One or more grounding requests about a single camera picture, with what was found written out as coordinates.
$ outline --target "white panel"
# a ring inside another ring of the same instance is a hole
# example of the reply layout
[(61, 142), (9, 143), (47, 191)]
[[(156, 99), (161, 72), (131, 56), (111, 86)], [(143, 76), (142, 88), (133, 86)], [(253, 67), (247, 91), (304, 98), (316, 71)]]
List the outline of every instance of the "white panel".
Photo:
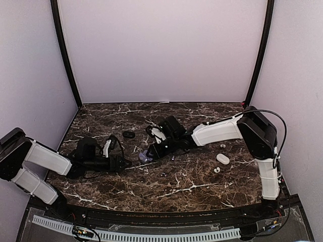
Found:
[[(14, 127), (56, 149), (76, 110), (50, 1), (0, 3), (0, 137)], [(37, 169), (43, 177), (45, 170)], [(0, 231), (16, 241), (29, 196), (0, 180)]]
[(265, 0), (63, 0), (83, 102), (243, 101)]
[[(323, 2), (276, 1), (266, 56), (252, 104), (287, 122), (282, 169), (323, 241)], [(277, 121), (280, 142), (283, 126)]]

